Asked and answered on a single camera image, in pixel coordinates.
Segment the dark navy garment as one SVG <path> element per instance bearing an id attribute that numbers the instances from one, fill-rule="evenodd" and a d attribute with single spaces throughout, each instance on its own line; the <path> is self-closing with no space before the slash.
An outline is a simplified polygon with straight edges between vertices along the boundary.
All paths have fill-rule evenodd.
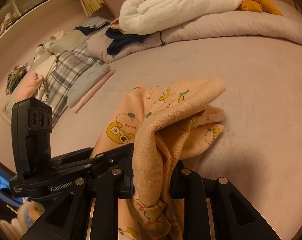
<path id="1" fill-rule="evenodd" d="M 136 34 L 124 34 L 118 29 L 112 29 L 109 27 L 105 35 L 112 39 L 111 44 L 106 49 L 108 55 L 114 56 L 119 54 L 119 52 L 128 44 L 133 42 L 143 43 L 143 41 L 149 35 L 136 35 Z"/>

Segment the grey folded cloth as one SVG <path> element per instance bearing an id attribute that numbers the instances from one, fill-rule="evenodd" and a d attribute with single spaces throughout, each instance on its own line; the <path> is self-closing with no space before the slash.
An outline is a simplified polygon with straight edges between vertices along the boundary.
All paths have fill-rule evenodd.
<path id="1" fill-rule="evenodd" d="M 110 70 L 110 66 L 94 64 L 76 79 L 67 92 L 67 106 L 73 108 L 80 99 Z"/>

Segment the peach cartoon print garment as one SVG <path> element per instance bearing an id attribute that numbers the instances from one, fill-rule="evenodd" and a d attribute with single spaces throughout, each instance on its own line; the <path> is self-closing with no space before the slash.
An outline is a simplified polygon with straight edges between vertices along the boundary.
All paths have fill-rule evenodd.
<path id="1" fill-rule="evenodd" d="M 182 239 L 184 202 L 169 195 L 179 160 L 202 154 L 223 131 L 212 106 L 226 86 L 217 78 L 182 80 L 167 88 L 137 85 L 114 112 L 92 152 L 132 143 L 130 200 L 119 201 L 118 232 L 128 239 Z"/>

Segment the white plush goose toy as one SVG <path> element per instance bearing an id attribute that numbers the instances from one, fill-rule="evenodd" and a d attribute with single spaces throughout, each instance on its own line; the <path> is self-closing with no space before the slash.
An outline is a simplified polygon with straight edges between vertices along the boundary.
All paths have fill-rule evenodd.
<path id="1" fill-rule="evenodd" d="M 270 0 L 127 0 L 118 26 L 126 34 L 149 35 L 201 16 L 235 10 L 282 14 Z"/>

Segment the plaid grey white pillow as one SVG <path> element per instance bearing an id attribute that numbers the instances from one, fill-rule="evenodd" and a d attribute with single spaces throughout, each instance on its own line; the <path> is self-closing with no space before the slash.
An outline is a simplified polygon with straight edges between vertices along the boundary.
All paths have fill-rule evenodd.
<path id="1" fill-rule="evenodd" d="M 56 69 L 49 76 L 47 82 L 48 101 L 44 103 L 52 108 L 53 126 L 68 107 L 67 92 L 76 79 L 94 64 L 105 64 L 100 59 L 87 56 L 86 49 L 87 44 L 83 43 L 73 50 L 64 51 L 58 57 Z"/>

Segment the pink folded duvet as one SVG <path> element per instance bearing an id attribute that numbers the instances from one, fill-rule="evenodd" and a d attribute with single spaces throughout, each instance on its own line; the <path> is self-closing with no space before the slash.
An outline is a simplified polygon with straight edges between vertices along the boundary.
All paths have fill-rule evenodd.
<path id="1" fill-rule="evenodd" d="M 291 5 L 272 0 L 281 15 L 267 12 L 230 11 L 201 16 L 191 22 L 149 35 L 142 43 L 124 46 L 117 55 L 109 55 L 112 40 L 102 29 L 87 41 L 86 54 L 106 63 L 112 63 L 130 54 L 166 44 L 206 38 L 260 35 L 281 38 L 302 45 L 302 15 Z"/>

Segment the floral green cloth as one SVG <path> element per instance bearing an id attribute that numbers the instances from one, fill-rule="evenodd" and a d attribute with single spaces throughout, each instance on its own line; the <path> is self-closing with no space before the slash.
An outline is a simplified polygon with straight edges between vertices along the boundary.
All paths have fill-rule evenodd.
<path id="1" fill-rule="evenodd" d="M 7 86 L 5 89 L 6 95 L 10 95 L 13 93 L 15 88 L 18 86 L 18 84 L 24 78 L 30 68 L 31 65 L 28 63 L 19 64 L 14 67 L 14 69 L 9 73 L 7 77 Z"/>

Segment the striped blue folded cloth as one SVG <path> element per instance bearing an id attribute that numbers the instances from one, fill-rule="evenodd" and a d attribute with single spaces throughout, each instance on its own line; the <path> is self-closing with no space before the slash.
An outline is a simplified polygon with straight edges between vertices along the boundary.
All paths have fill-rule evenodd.
<path id="1" fill-rule="evenodd" d="M 87 36 L 96 30 L 100 30 L 101 28 L 108 26 L 109 24 L 110 24 L 109 20 L 99 16 L 93 16 L 85 23 L 76 26 L 75 30 L 79 30 L 84 35 Z"/>

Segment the pink folded cloth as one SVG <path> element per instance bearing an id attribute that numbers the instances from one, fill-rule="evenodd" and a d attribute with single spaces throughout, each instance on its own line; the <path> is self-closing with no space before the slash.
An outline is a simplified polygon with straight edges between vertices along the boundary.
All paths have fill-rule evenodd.
<path id="1" fill-rule="evenodd" d="M 86 103 L 95 95 L 95 93 L 107 82 L 107 80 L 115 74 L 115 70 L 109 70 L 80 100 L 72 107 L 74 113 L 78 113 Z"/>

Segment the small white plush toy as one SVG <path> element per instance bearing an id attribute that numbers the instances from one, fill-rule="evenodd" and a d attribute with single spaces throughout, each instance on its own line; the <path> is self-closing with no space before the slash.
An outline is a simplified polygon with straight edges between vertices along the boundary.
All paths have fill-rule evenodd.
<path id="1" fill-rule="evenodd" d="M 43 62 L 47 60 L 52 54 L 44 47 L 44 45 L 40 44 L 35 49 L 34 54 L 34 63 Z"/>

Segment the grey green pillow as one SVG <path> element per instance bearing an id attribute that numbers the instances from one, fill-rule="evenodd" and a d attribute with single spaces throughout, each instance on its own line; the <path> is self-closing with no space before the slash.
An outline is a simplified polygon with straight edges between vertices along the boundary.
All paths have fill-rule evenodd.
<path id="1" fill-rule="evenodd" d="M 54 55 L 61 54 L 65 50 L 73 50 L 88 40 L 88 36 L 84 35 L 80 30 L 73 30 L 55 41 L 48 47 L 48 51 Z"/>

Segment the pink rolled cloth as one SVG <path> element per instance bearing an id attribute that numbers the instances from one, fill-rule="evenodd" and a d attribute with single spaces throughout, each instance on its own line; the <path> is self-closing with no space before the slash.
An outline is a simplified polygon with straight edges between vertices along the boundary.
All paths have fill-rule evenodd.
<path id="1" fill-rule="evenodd" d="M 19 86 L 17 93 L 17 102 L 27 98 L 36 97 L 39 85 L 43 82 L 43 76 L 35 71 L 28 74 Z"/>

